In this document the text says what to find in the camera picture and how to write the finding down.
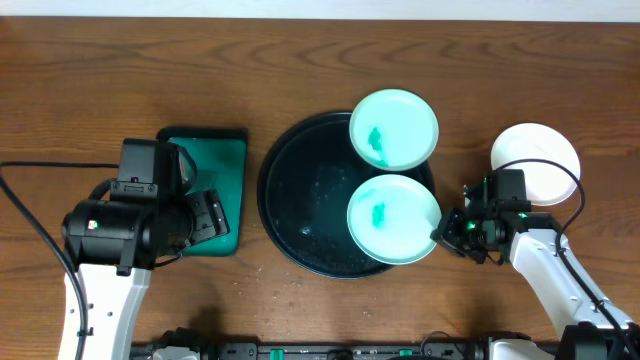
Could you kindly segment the white plate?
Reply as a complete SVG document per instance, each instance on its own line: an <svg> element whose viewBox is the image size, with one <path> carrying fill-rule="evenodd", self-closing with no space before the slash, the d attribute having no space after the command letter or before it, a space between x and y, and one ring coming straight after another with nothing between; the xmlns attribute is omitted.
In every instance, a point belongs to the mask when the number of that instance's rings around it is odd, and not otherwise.
<svg viewBox="0 0 640 360"><path fill-rule="evenodd" d="M577 151L569 140L551 127L522 123L504 130L491 149L491 166L524 171L526 196L535 206L552 206L567 200L577 189L574 180L581 176Z"/></svg>

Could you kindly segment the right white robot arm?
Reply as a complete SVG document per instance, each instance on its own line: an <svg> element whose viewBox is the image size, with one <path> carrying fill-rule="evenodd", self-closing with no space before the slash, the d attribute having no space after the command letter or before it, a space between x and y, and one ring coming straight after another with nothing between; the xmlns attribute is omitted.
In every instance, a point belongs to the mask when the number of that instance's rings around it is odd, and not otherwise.
<svg viewBox="0 0 640 360"><path fill-rule="evenodd" d="M535 212L520 169L498 169L464 191L464 208L450 209L432 239L478 264L498 254L524 277L556 330L543 348L519 334L468 345L465 359L636 359L639 325L595 284L570 249L565 226Z"/></svg>

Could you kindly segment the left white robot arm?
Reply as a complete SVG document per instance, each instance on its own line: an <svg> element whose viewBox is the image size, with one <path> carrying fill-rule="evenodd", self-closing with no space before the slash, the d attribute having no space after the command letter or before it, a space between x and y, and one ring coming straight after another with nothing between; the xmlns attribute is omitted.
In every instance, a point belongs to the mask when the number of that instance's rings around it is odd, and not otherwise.
<svg viewBox="0 0 640 360"><path fill-rule="evenodd" d="M59 358L128 358L152 271L229 233L217 192L196 189L197 176L184 147L127 138L117 178L65 216L71 272Z"/></svg>

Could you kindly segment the mint green plate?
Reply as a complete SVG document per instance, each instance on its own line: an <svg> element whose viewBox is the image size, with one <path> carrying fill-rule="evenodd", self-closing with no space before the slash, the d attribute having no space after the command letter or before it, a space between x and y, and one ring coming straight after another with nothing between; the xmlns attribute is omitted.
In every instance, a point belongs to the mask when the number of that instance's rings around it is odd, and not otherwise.
<svg viewBox="0 0 640 360"><path fill-rule="evenodd" d="M346 221L355 244L369 257L407 265L429 255L442 218L430 190L407 176L385 174L361 184L351 196Z"/></svg>
<svg viewBox="0 0 640 360"><path fill-rule="evenodd" d="M420 96L402 89L383 89L356 105L349 120L349 137L365 162L400 172L417 167L435 151L439 123Z"/></svg>

